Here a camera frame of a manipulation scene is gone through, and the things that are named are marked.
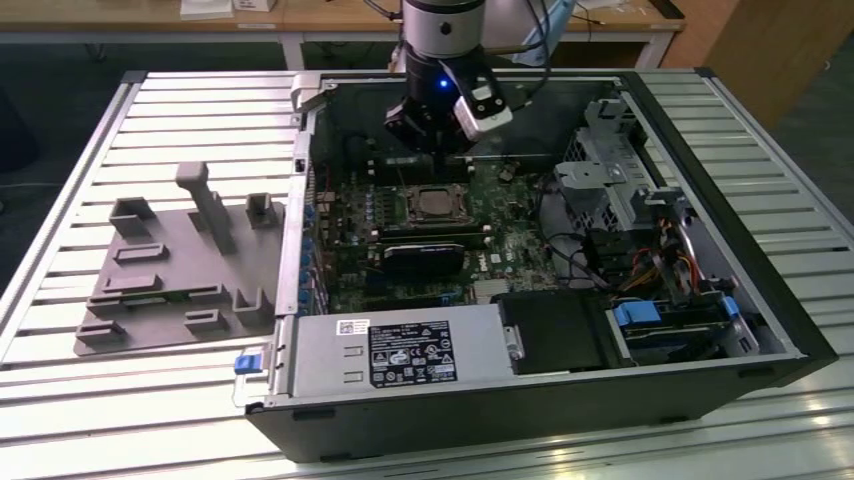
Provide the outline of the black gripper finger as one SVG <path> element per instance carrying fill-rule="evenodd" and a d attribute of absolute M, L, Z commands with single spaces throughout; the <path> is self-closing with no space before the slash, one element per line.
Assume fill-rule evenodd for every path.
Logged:
<path fill-rule="evenodd" d="M 471 148 L 471 141 L 464 134 L 452 137 L 447 149 L 447 180 L 450 182 L 468 181 L 468 164 L 464 158 Z"/>
<path fill-rule="evenodd" d="M 387 111 L 384 127 L 407 152 L 383 160 L 400 182 L 439 183 L 447 176 L 446 140 L 450 114 L 415 101 Z"/>

